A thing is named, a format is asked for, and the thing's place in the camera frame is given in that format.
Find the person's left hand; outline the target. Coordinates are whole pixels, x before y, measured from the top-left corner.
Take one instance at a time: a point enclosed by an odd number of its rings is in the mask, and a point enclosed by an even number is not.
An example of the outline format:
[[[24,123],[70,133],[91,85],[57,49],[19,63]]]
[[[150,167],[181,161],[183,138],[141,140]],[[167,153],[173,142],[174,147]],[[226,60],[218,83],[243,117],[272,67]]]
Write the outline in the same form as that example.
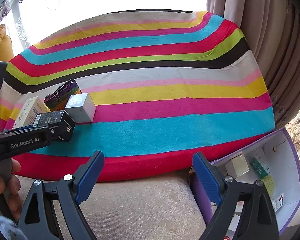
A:
[[[13,174],[20,164],[12,159],[0,161],[0,215],[17,222],[21,214],[20,181]]]

